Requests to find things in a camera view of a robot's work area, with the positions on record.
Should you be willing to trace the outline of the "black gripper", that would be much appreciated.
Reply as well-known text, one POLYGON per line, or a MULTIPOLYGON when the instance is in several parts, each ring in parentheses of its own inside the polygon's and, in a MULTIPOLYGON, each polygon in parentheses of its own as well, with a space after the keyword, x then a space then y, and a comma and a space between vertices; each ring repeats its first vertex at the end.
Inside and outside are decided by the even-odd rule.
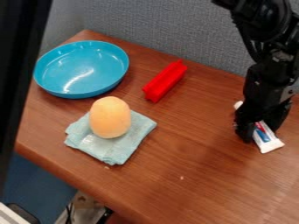
POLYGON ((266 121, 277 132, 293 106, 299 67, 289 62, 258 63, 247 70, 245 101, 235 114, 235 133, 245 143, 253 142, 255 122, 266 121))

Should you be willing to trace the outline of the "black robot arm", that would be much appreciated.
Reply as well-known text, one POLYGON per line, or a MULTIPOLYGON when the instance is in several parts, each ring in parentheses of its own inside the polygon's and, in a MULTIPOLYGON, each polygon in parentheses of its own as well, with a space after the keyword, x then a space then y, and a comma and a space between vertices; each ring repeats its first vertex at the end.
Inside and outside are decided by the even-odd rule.
POLYGON ((247 52, 245 101, 235 112, 235 132, 245 142, 255 124, 266 122, 277 131, 299 94, 299 14, 289 0, 211 0, 230 11, 247 52))

